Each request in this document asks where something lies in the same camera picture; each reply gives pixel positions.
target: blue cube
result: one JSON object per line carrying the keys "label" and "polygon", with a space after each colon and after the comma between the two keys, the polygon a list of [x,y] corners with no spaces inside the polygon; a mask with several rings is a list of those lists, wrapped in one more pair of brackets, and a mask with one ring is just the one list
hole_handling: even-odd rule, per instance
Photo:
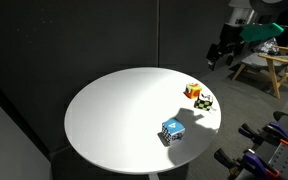
{"label": "blue cube", "polygon": [[184,136],[184,126],[175,118],[162,123],[162,134],[168,145],[173,145]]}

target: table top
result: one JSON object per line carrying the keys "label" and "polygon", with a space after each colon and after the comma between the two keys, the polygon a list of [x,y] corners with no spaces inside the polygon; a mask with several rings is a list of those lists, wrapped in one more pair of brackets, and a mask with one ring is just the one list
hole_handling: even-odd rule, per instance
{"label": "table top", "polygon": [[[106,170],[150,174],[195,159],[210,145],[221,123],[214,96],[212,109],[194,108],[186,84],[203,83],[163,68],[133,68],[103,76],[83,88],[65,114],[65,132],[76,151]],[[165,146],[162,123],[175,117],[185,127],[183,139]]]}

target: colorful cube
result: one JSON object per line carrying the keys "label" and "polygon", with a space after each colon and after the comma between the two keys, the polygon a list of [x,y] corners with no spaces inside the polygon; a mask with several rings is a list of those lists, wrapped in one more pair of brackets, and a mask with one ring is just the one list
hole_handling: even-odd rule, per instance
{"label": "colorful cube", "polygon": [[213,104],[213,96],[205,93],[201,93],[195,101],[194,107],[209,111]]}
{"label": "colorful cube", "polygon": [[185,88],[185,92],[184,94],[190,98],[190,99],[194,99],[197,98],[200,94],[202,90],[202,87],[200,85],[198,85],[197,83],[191,83],[191,84],[187,84],[186,88]]}
{"label": "colorful cube", "polygon": [[173,145],[184,136],[184,126],[175,118],[162,123],[162,134],[168,145]]}

